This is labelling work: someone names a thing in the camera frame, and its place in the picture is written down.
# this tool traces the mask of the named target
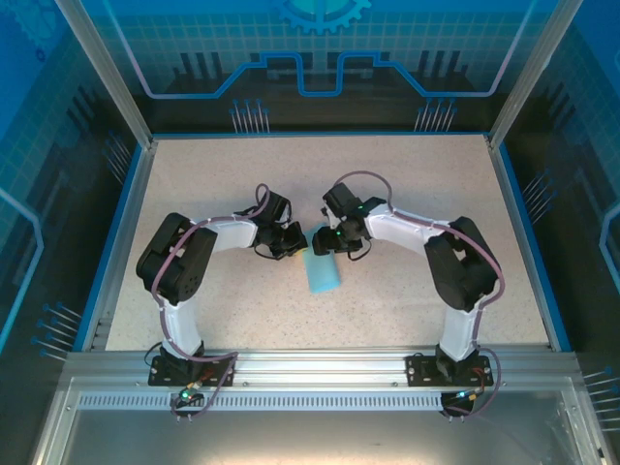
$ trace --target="black mounting bracket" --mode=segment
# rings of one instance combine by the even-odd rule
[[[493,386],[493,373],[488,356],[481,356],[474,353],[467,358],[466,368],[458,370],[450,379],[437,366],[436,356],[425,356],[415,354],[405,357],[405,373],[407,374],[407,385],[410,388],[479,388],[481,378],[476,374],[474,368],[479,368],[484,374],[484,386]]]
[[[209,357],[209,355],[204,354],[204,348],[201,346],[196,352],[196,357]],[[222,376],[226,376],[226,381],[222,386],[229,387],[233,385],[234,380],[234,365],[232,366],[232,373],[226,373],[229,363],[229,360],[211,362],[186,360],[173,356],[162,348],[160,354],[155,356],[151,362],[148,385],[185,387],[204,377],[202,381],[204,387],[216,387]]]

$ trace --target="metal frame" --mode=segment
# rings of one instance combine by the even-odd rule
[[[148,148],[153,136],[90,16],[79,0],[55,1],[134,137]]]
[[[90,351],[100,320],[111,319],[114,314],[156,151],[157,142],[153,142],[150,148],[143,149],[139,155],[136,173],[131,180],[126,207],[114,238],[92,315],[88,322],[82,322],[88,324],[88,329],[81,346],[75,347],[76,350]]]
[[[588,420],[589,404],[576,357],[572,353],[554,353],[544,346],[492,346],[503,369],[501,391],[560,391],[565,410],[574,428],[573,438],[583,463],[600,463],[593,438],[601,440]],[[440,410],[433,404],[441,387],[407,387],[404,357],[416,352],[431,355],[433,347],[369,350],[270,351],[241,353],[235,367],[232,387],[222,396],[241,399],[223,401],[216,410],[256,411],[244,397],[268,395],[272,403],[261,410],[334,410],[326,403],[306,402],[304,408],[294,401],[308,395],[322,398],[376,398],[376,403],[359,402],[355,406],[340,402],[335,410],[419,411]],[[33,463],[60,463],[80,410],[162,411],[169,396],[178,388],[149,387],[148,368],[143,353],[71,353],[67,358],[56,395],[47,416]],[[164,396],[163,400],[153,401]],[[430,399],[418,402],[407,399]]]
[[[539,77],[549,64],[553,52],[562,41],[564,34],[573,22],[583,0],[559,0],[553,14],[549,18],[523,71],[519,75],[511,94],[504,103],[489,133],[491,147],[498,148],[504,141],[517,115],[525,105]]]
[[[536,266],[534,253],[532,252],[532,244],[527,237],[525,225],[523,224],[524,220],[519,213],[516,194],[511,186],[508,171],[502,160],[500,146],[493,147],[492,142],[489,142],[488,140],[487,145],[489,149],[488,153],[491,157],[491,163],[495,169],[500,190],[502,191],[502,196],[504,197],[504,202],[506,203],[506,209],[511,218],[512,229],[514,230],[514,235],[516,236],[516,242],[519,244],[519,249],[521,251],[523,261],[525,262],[525,269],[530,277],[530,283],[532,284],[534,291],[534,297],[536,299],[536,303],[538,304],[539,311],[541,312],[544,329],[549,338],[549,343],[554,351],[562,351],[562,345],[566,343],[560,342],[558,331],[562,331],[563,339],[565,339],[565,330],[563,327],[558,328],[551,317],[549,301],[547,300],[543,289],[543,278],[541,277],[540,271]]]

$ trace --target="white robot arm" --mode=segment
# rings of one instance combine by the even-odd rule
[[[322,212],[329,226],[313,237],[315,254],[347,252],[352,258],[353,252],[362,249],[363,239],[380,239],[428,259],[435,288],[447,304],[444,332],[437,348],[438,367],[451,378],[458,364],[477,351],[479,305],[492,293],[498,276],[475,249],[446,230],[464,233],[491,255],[478,228],[464,217],[452,223],[435,221],[394,212],[382,199],[362,202],[344,183],[336,184],[323,199]],[[465,252],[465,257],[460,259],[456,252]]]

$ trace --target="grid pattern backdrop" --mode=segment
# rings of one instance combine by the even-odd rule
[[[293,28],[278,14],[140,15],[121,16],[118,22],[155,93],[166,93],[175,78],[173,69],[183,69],[181,53],[189,54],[190,60],[196,60],[196,53],[202,53],[207,68],[213,66],[209,61],[211,54],[217,53],[222,72],[229,74],[252,61],[252,53],[309,52],[312,53],[312,68],[304,73],[321,74],[328,69],[327,55],[345,50],[388,52],[391,60],[399,61],[411,73],[419,69],[425,52],[428,61],[433,62],[438,53],[449,57],[457,51],[456,69],[461,71],[465,67],[466,77],[474,89],[486,91],[497,76],[523,18],[523,12],[387,14],[364,11],[361,19],[353,19],[349,27],[341,27],[335,34],[325,31],[323,35]],[[530,17],[504,74],[504,88],[515,82],[547,18],[547,13],[534,13]],[[132,90],[140,91],[136,88],[139,84],[135,71],[111,21],[106,16],[93,19],[123,76],[133,86]],[[199,63],[192,65],[199,69]],[[445,58],[439,77],[445,75],[448,65],[449,59]],[[426,70],[429,77],[431,68]]]
[[[615,197],[620,197],[620,97],[575,26],[537,84],[539,95],[545,89],[557,93],[550,112],[573,114],[562,129],[563,136],[572,145],[592,145]],[[558,155],[554,163],[562,163],[563,155]],[[601,215],[609,208],[594,199],[591,203]]]
[[[67,109],[75,108],[74,99],[77,99],[89,111],[77,93],[85,82],[99,82],[99,79],[78,41],[68,32],[47,59],[5,137],[0,139],[0,185],[19,202],[26,201],[52,145],[72,147],[78,141],[78,127],[69,118]],[[94,90],[93,85],[85,87],[87,92]],[[88,127],[79,111],[73,114],[83,127]],[[0,249],[17,216],[12,206],[0,201]]]

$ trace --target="blue frame edge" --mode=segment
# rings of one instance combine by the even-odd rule
[[[74,352],[81,352],[80,348],[86,339],[88,327],[90,326],[90,320],[93,318],[93,313],[95,311],[95,303],[97,302],[97,297],[101,291],[104,275],[106,274],[106,268],[108,268],[112,246],[114,245],[114,240],[116,239],[116,234],[118,233],[120,220],[123,217],[123,212],[127,206],[129,191],[131,190],[132,183],[134,182],[134,176],[136,175],[136,169],[141,156],[142,146],[137,144],[136,150],[134,151],[134,156],[132,157],[132,163],[129,167],[129,171],[127,172],[127,177],[125,178],[125,183],[123,184],[123,189],[120,193],[120,198],[118,199],[118,204],[116,205],[116,210],[114,211],[114,216],[112,217],[112,223],[109,226],[104,251],[102,252],[99,265],[97,266],[97,272],[95,273],[95,279],[93,280],[93,284],[90,288],[90,294],[88,295],[88,300],[86,301],[86,306],[84,307],[81,323],[79,324],[79,329],[77,330],[76,340],[73,347]]]
[[[500,145],[500,154],[502,156],[502,163],[504,164],[504,168],[506,169],[506,173],[508,175],[512,193],[514,194],[516,207],[518,209],[519,216],[521,217],[523,230],[525,231],[528,245],[530,246],[532,256],[534,257],[534,265],[541,279],[542,292],[544,293],[544,298],[546,300],[547,307],[549,308],[549,315],[551,316],[551,324],[553,325],[551,330],[555,332],[562,352],[570,352],[573,349],[571,347],[571,343],[569,342],[569,336],[566,332],[566,328],[564,327],[564,322],[562,321],[562,315],[560,314],[560,308],[558,307],[558,302],[555,299],[555,294],[551,289],[551,282],[549,281],[549,276],[546,272],[546,268],[544,267],[543,255],[541,254],[539,243],[536,240],[532,222],[527,216],[525,201],[523,200],[518,183],[516,182],[516,175],[512,169],[511,158],[503,142]]]

